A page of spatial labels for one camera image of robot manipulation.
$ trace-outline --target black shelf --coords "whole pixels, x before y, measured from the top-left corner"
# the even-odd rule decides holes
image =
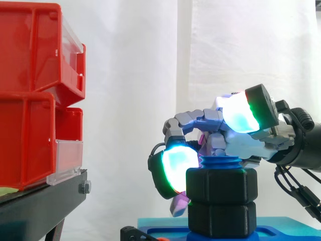
[[[0,240],[59,240],[64,218],[86,199],[81,175],[55,186],[41,185],[0,197]]]

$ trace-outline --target green light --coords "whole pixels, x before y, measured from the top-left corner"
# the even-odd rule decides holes
[[[223,118],[226,124],[238,133],[256,132],[260,129],[247,102],[245,92],[228,98],[223,106]]]
[[[199,167],[197,152],[190,147],[175,146],[163,153],[163,166],[166,178],[177,192],[186,191],[186,171]]]

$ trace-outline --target black hexagonal nut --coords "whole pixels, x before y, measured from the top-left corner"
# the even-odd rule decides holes
[[[189,168],[186,195],[200,203],[246,204],[257,198],[257,174],[252,168]]]
[[[191,202],[188,207],[191,231],[212,238],[245,238],[256,229],[255,203],[208,205]]]

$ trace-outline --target purple object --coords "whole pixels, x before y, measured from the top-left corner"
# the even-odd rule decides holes
[[[173,217],[182,216],[185,212],[190,200],[186,196],[186,192],[182,192],[172,199],[170,211]]]

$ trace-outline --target yellow object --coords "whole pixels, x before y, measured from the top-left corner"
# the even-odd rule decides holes
[[[14,193],[14,192],[18,192],[19,189],[16,188],[12,188],[12,187],[0,187],[0,197],[4,196],[6,194],[9,193]]]

